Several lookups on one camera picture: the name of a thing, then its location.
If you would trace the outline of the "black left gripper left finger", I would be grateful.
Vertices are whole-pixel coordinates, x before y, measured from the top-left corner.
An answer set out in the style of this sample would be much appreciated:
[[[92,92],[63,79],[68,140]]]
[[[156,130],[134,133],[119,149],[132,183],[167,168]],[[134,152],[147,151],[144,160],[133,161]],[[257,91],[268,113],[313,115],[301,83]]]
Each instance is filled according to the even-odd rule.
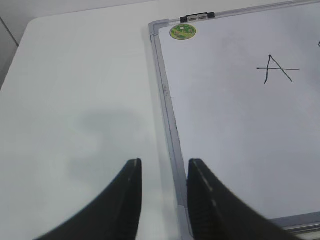
[[[134,240],[142,209],[142,161],[128,160],[88,206],[42,240]]]

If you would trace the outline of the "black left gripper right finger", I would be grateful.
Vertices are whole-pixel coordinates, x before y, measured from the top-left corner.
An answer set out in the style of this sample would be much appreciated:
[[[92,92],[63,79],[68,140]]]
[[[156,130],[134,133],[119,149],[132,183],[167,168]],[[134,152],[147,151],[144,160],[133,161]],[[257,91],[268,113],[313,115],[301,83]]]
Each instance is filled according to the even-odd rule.
[[[190,159],[187,208],[196,240],[295,240],[237,198],[201,159]]]

